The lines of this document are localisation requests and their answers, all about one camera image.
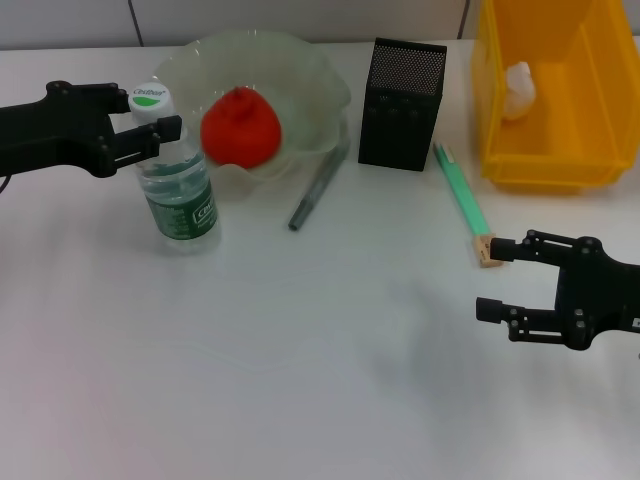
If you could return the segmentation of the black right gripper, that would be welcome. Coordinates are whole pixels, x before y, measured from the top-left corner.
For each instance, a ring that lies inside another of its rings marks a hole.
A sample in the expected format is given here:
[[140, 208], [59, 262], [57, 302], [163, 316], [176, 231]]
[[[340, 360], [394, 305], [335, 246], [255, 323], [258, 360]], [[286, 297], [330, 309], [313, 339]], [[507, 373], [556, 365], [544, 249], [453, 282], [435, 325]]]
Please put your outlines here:
[[560, 268], [551, 310], [476, 299], [476, 319], [505, 322], [511, 342], [561, 344], [586, 350], [601, 333], [639, 331], [639, 267], [612, 259], [596, 238], [576, 240], [529, 230], [520, 243], [493, 238], [490, 257]]

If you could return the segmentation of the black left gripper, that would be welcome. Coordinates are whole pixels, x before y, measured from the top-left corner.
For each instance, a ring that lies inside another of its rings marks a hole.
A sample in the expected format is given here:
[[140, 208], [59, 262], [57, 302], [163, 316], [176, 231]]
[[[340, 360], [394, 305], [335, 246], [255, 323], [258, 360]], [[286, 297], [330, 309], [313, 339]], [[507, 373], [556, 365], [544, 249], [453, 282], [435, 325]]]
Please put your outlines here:
[[107, 178], [180, 139], [178, 115], [115, 135], [110, 116], [129, 111], [128, 94], [116, 83], [50, 82], [44, 98], [1, 109], [1, 174], [74, 166]]

